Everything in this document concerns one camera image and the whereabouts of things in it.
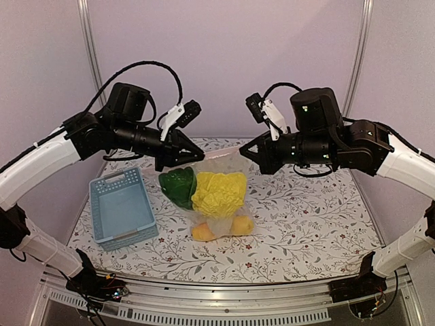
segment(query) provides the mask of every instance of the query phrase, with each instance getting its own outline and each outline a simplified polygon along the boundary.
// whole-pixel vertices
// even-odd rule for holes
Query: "robotic arm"
[[[276,126],[271,123],[274,121],[268,122],[264,105],[271,105],[270,100],[258,94],[246,100],[256,121],[266,122],[274,130],[240,149],[241,155],[259,165],[262,174],[275,174],[284,164],[300,168],[325,164],[330,172],[339,167],[352,168],[399,181],[435,200],[435,159],[413,147],[390,127],[348,119],[352,123],[344,125],[330,88],[300,91],[290,102],[299,130],[295,133],[290,133],[281,120],[279,125],[273,123]],[[363,258],[357,277],[332,281],[330,295],[334,302],[340,302],[377,293],[379,287],[385,290],[388,275],[434,247],[435,202],[432,201],[424,217],[411,230]]]
[[[125,283],[97,276],[85,253],[59,243],[41,231],[16,204],[30,189],[60,169],[85,160],[98,151],[116,149],[155,158],[156,170],[204,158],[203,151],[176,127],[187,126],[201,112],[199,104],[179,103],[166,113],[163,128],[140,122],[147,103],[156,108],[150,92],[129,84],[114,85],[99,112],[81,112],[63,122],[45,140],[34,144],[19,160],[0,170],[0,247],[27,253],[58,269],[69,279],[67,288],[98,300],[119,301],[128,293]]]

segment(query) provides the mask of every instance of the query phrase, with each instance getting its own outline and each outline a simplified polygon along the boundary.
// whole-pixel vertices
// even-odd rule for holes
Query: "table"
[[[194,141],[205,151],[246,142]],[[153,163],[152,158],[110,162],[103,175],[132,166],[146,169]],[[83,250],[100,270],[207,283],[293,282],[356,274],[362,257],[380,246],[348,170],[315,179],[299,177],[291,166],[274,176],[261,175],[255,164],[249,171],[246,201],[256,223],[251,236],[193,241],[189,221],[144,176],[158,237],[105,252],[92,239],[88,202],[68,245]]]

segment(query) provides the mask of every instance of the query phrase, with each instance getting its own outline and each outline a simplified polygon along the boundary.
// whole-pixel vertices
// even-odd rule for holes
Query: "floral pattern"
[[[237,139],[196,139],[205,151],[241,145]],[[103,175],[151,158],[110,162]],[[145,175],[159,236],[112,252],[92,239],[89,202],[69,246],[88,254],[100,270],[213,283],[317,280],[355,274],[361,258],[380,246],[369,214],[348,170],[307,179],[291,166],[274,176],[249,170],[247,205],[256,227],[251,236],[195,242],[190,222]]]

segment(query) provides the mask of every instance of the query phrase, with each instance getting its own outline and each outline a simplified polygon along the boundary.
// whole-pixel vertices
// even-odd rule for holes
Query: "clear plastic bag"
[[[252,233],[254,221],[245,204],[250,165],[238,147],[231,147],[162,173],[142,172],[192,222],[193,239],[210,241]]]

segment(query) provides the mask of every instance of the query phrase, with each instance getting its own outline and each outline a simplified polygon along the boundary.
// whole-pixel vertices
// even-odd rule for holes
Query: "blue plastic basket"
[[[138,168],[89,184],[94,240],[106,251],[158,235],[156,218]]]

